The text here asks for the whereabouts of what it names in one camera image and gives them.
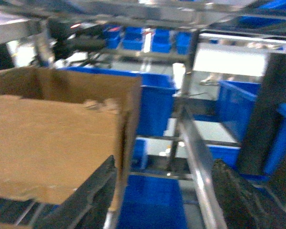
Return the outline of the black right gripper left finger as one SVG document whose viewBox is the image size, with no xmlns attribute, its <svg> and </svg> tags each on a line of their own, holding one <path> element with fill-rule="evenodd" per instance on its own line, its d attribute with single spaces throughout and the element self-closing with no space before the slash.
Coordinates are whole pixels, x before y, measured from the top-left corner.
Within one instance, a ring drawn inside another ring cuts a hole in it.
<svg viewBox="0 0 286 229">
<path fill-rule="evenodd" d="M 102 229 L 111 205 L 117 177 L 114 157 L 100 167 L 34 229 Z"/>
</svg>

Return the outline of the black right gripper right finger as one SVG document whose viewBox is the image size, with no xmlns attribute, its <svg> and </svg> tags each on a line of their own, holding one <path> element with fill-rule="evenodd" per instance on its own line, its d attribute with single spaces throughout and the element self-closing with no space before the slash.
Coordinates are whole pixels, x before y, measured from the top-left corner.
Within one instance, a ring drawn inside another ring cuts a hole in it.
<svg viewBox="0 0 286 229">
<path fill-rule="evenodd" d="M 286 229 L 286 212 L 221 159 L 214 161 L 212 180 L 229 229 Z"/>
</svg>

